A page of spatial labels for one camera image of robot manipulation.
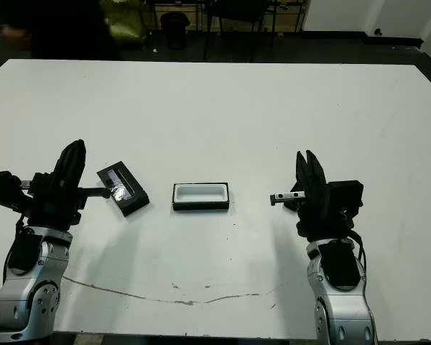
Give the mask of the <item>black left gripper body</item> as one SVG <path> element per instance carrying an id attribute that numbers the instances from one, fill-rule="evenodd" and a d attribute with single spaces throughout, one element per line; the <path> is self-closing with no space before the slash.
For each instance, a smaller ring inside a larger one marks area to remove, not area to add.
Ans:
<path id="1" fill-rule="evenodd" d="M 31 180 L 23 180 L 20 188 L 31 196 L 24 212 L 27 225 L 67 231 L 79 224 L 88 198 L 111 196 L 109 188 L 80 188 L 78 183 L 78 179 L 61 178 L 55 172 L 37 172 Z"/>

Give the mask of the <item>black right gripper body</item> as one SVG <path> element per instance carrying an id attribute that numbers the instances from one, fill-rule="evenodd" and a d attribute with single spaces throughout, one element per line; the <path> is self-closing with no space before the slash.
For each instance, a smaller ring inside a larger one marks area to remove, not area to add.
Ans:
<path id="1" fill-rule="evenodd" d="M 288 193 L 270 195 L 274 206 L 283 203 L 298 217 L 297 232 L 309 242 L 324 239 L 356 238 L 353 218 L 356 217 L 356 181 L 329 182 L 324 202 L 307 202 L 295 187 Z"/>

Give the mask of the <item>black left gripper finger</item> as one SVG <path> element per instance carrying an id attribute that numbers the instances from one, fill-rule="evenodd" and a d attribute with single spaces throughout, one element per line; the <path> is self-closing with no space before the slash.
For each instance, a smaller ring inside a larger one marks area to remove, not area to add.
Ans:
<path id="1" fill-rule="evenodd" d="M 55 184 L 59 188 L 72 188 L 75 183 L 76 143 L 70 143 L 61 153 L 55 166 Z"/>
<path id="2" fill-rule="evenodd" d="M 86 148 L 82 139 L 71 144 L 70 149 L 70 187 L 77 188 L 85 168 Z"/>

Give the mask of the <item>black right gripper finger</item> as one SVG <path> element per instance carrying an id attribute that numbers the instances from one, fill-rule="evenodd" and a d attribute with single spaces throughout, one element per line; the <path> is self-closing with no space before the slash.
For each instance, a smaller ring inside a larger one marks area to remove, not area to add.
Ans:
<path id="1" fill-rule="evenodd" d="M 305 195 L 307 202 L 324 202 L 328 196 L 328 186 L 323 167 L 310 150 L 306 151 L 306 158 Z"/>
<path id="2" fill-rule="evenodd" d="M 307 189 L 308 189 L 308 167 L 307 167 L 307 159 L 308 159 L 308 150 L 305 151 L 306 154 L 303 155 L 301 151 L 297 153 L 296 157 L 296 183 L 295 183 L 295 191 L 300 192 L 303 198 L 307 197 Z"/>

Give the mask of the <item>person's blurred hand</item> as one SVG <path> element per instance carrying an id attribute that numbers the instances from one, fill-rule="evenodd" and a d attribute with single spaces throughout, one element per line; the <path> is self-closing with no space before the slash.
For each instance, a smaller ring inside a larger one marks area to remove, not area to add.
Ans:
<path id="1" fill-rule="evenodd" d="M 2 34 L 6 42 L 20 50 L 29 50 L 32 45 L 32 35 L 25 29 L 18 29 L 9 25 L 4 26 Z"/>

